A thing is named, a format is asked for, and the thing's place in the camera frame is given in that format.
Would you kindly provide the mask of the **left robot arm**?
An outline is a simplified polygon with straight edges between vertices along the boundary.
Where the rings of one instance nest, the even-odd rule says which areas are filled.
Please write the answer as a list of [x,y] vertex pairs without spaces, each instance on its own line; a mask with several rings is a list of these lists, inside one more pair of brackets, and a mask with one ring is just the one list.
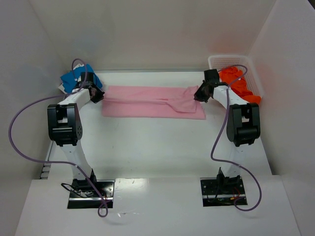
[[97,86],[95,73],[82,72],[81,79],[71,95],[58,104],[48,106],[48,131],[50,139],[61,147],[67,161],[73,164],[71,188],[77,194],[83,195],[87,192],[91,195],[94,192],[91,184],[97,186],[97,180],[81,145],[83,126],[79,111],[89,101],[93,103],[101,101],[105,92]]

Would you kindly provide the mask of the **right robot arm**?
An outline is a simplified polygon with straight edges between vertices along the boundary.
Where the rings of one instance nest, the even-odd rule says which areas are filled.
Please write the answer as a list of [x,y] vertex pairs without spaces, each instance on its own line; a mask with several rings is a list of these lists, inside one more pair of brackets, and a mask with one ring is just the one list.
[[[260,136],[259,104],[241,97],[242,94],[253,96],[251,92],[246,91],[244,76],[247,71],[248,69],[243,65],[220,70],[205,70],[202,84],[194,94],[195,101],[206,103],[209,99],[213,99],[226,109],[222,127],[210,153],[213,161],[223,164],[216,177],[217,189],[223,193],[240,183],[240,170],[246,169],[241,165],[241,152],[246,145],[252,145]],[[228,159],[214,157],[223,133],[234,145],[234,150]]]

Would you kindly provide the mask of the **pink t-shirt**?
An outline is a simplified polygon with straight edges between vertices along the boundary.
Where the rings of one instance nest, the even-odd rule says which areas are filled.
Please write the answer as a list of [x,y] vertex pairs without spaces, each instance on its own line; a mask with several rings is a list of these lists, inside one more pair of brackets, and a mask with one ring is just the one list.
[[205,120],[198,87],[109,86],[102,102],[102,115],[112,118],[181,118]]

